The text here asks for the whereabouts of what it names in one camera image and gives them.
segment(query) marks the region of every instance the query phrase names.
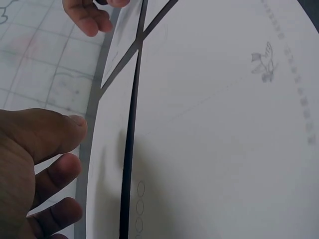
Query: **grid line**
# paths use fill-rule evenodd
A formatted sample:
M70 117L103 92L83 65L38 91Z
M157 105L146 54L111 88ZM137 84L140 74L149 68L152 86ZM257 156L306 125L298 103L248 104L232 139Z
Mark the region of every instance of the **grid line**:
M50 7L47 9L45 15L48 14L48 12L50 11L50 9L51 9L53 3L54 3L54 1L53 1L52 4L50 5ZM36 31L34 32L32 38L31 38L31 40L30 40L30 42L29 42L29 44L28 44L28 46L27 46L27 48L26 48L26 50L24 51L24 53L23 53L23 55L22 55L22 58L21 58L20 63L19 63L19 66L18 66L17 71L16 71L16 73L15 73L15 75L14 75L13 81L12 81L12 83L11 83L11 85L10 85L10 91L12 90L12 87L13 87L13 85L14 85L14 81L15 81L15 78L16 78L16 76L17 76L17 74L18 74L18 71L19 71L19 69L20 69L20 66L21 66L21 64L22 64L23 58L24 58L26 52L28 51L28 48L29 48L31 42L32 42L32 40L34 39L34 37L35 37L37 31L39 30L41 24L42 24L43 21L44 21L44 19L45 19L45 16L43 17L43 19L42 19L41 23L39 24L38 28L36 29ZM7 103L7 101L8 101L8 98L9 98L9 94L8 94L7 97L6 97L6 100L5 100L5 102L4 102L4 105L6 105L6 103Z

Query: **black plastic strip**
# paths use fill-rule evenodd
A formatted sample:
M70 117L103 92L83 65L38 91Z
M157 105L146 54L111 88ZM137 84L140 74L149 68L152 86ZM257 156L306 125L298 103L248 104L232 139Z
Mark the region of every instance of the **black plastic strip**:
M153 31L153 29L157 26L157 24L163 19L163 17L171 10L171 8L178 2L178 0L170 0L166 5L162 8L162 10L156 15L153 21L150 22L148 27L143 32L143 40Z
M121 209L120 209L120 239L129 238L129 224L130 224L130 199L131 199L131 175L132 175L132 159L134 148L134 132L135 132L135 116L137 108L137 98L139 89L139 78L141 69L142 49L143 49L143 28L146 16L148 0L143 0L141 14L138 24L138 30L135 43L138 47L138 58L134 73L134 82L131 96L131 105L129 113L128 131L126 136L126 145L124 153L123 165L123 179L121 192Z

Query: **white paper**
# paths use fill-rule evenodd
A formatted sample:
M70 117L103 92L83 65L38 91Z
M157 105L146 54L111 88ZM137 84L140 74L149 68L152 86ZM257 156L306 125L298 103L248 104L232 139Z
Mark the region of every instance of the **white paper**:
M156 15L164 8L164 6L169 2L169 0L151 0L148 1L148 7L146 10L144 30L149 26L151 21L156 17Z
M124 151L137 53L99 101L88 173L87 239L119 238Z
M142 0L131 0L130 3L120 11L106 60L101 87L104 86L117 64L135 41L141 6Z
M180 0L144 42L129 238L317 239L318 62L296 0Z

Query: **pencil drawing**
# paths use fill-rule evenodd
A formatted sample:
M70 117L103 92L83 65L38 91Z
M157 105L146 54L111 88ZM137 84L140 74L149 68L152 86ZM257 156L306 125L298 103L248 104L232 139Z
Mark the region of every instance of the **pencil drawing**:
M19 0L9 0L9 1L1 0L3 6L0 6L0 24L4 24L8 21L8 15L5 14L6 9L15 1L19 1Z
M259 65L252 71L253 74L262 74L263 82L272 82L274 79L274 61L273 61L273 48L269 42L267 42L265 54L253 53L252 62L260 62Z

